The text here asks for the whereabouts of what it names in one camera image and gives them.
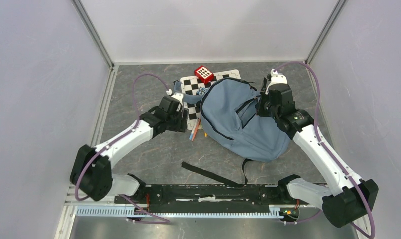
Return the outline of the light blue pencil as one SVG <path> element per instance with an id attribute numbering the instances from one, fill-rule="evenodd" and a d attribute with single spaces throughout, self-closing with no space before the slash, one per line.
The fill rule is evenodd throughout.
<path id="1" fill-rule="evenodd" d="M 192 140 L 195 130 L 193 129 L 190 133 L 189 140 Z"/>

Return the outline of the blue student backpack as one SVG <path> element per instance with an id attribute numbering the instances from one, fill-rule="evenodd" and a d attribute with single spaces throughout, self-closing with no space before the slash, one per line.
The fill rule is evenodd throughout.
<path id="1" fill-rule="evenodd" d="M 271 162 L 283 155 L 290 144 L 272 117 L 256 114 L 260 92 L 249 82 L 223 78 L 209 87 L 196 103 L 204 132 L 224 148 L 248 161 Z"/>

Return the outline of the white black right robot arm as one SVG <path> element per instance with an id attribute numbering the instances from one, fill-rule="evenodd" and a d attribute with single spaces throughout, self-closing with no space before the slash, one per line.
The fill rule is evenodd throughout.
<path id="1" fill-rule="evenodd" d="M 307 202 L 321 209 L 337 228 L 371 213 L 378 185 L 372 179 L 364 180 L 327 144 L 312 116 L 295 107 L 288 84 L 270 83 L 263 87 L 258 114 L 275 120 L 278 129 L 305 152 L 327 184 L 320 186 L 298 175 L 287 176 L 278 181 L 277 197 L 281 202 Z"/>

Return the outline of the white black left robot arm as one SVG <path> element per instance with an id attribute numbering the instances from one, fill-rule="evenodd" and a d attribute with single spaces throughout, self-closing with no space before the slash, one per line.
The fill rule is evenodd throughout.
<path id="1" fill-rule="evenodd" d="M 116 175 L 112 170 L 117 163 L 141 144 L 166 132 L 185 132 L 188 110 L 184 108 L 184 95 L 164 96 L 159 105 L 143 113 L 129 128 L 115 137 L 98 144 L 81 146 L 70 174 L 75 185 L 75 199 L 99 201 L 106 196 L 126 195 L 132 202 L 145 199 L 146 190 L 135 176 Z"/>

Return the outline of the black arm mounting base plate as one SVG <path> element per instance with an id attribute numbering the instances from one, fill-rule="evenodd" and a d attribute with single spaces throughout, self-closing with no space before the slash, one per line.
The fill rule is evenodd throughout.
<path id="1" fill-rule="evenodd" d="M 305 204 L 284 196 L 273 184 L 152 184 L 139 188 L 130 199 L 146 204 L 151 213 L 265 213 L 270 205 Z"/>

